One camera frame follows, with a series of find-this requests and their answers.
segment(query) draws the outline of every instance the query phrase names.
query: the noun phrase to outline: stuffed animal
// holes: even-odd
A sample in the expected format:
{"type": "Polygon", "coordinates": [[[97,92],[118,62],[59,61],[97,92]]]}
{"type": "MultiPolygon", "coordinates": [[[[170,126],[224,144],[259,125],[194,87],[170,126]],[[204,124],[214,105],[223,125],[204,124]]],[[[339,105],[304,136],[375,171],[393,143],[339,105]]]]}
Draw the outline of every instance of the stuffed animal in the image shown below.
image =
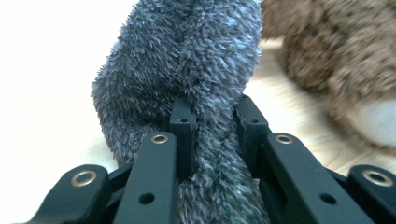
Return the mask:
{"type": "Polygon", "coordinates": [[[141,0],[92,84],[119,165],[185,93],[196,115],[196,171],[179,190],[180,223],[268,223],[239,157],[234,106],[258,62],[257,0],[141,0]]]}
{"type": "Polygon", "coordinates": [[[291,79],[329,93],[332,117],[366,142],[396,148],[396,1],[264,0],[262,16],[291,79]]]}

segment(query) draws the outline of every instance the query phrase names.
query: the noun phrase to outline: gray plush toy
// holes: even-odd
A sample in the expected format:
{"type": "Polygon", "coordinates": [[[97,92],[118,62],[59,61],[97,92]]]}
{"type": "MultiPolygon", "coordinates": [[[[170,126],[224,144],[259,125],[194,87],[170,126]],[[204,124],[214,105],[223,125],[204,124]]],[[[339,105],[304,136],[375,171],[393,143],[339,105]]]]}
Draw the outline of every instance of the gray plush toy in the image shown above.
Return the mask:
{"type": "Polygon", "coordinates": [[[268,223],[238,155],[234,106],[260,53],[258,0],[141,0],[93,82],[92,96],[119,165],[170,117],[185,93],[197,117],[197,169],[179,190],[180,223],[268,223]]]}

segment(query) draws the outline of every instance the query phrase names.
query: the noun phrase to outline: brown fur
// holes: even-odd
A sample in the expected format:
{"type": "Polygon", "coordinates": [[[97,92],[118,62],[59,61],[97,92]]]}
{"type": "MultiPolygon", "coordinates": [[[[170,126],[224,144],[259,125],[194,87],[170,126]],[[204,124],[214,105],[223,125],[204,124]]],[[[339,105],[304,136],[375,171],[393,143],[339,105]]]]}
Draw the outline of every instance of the brown fur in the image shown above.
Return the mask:
{"type": "Polygon", "coordinates": [[[396,98],[396,0],[264,0],[263,38],[284,36],[288,76],[328,91],[332,114],[396,98]]]}

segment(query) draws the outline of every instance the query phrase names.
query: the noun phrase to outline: fluffy gray fur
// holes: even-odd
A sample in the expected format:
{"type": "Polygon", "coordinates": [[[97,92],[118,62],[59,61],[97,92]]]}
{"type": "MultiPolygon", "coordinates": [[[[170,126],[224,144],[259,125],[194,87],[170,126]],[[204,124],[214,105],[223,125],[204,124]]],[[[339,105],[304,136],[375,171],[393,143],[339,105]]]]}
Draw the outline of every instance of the fluffy gray fur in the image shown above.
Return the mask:
{"type": "Polygon", "coordinates": [[[141,0],[93,82],[119,165],[170,117],[184,92],[197,116],[197,170],[179,190],[180,223],[268,223],[238,155],[234,106],[258,61],[258,0],[141,0]]]}

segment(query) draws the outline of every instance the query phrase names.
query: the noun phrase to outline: brown plush toy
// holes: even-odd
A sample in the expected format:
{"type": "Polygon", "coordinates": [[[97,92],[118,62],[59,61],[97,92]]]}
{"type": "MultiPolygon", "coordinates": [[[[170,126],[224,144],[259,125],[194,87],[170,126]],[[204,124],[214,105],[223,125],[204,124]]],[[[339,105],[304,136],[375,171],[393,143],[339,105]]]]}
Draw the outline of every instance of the brown plush toy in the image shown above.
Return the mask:
{"type": "Polygon", "coordinates": [[[264,0],[262,37],[283,36],[288,76],[327,91],[331,115],[396,148],[396,0],[264,0]]]}

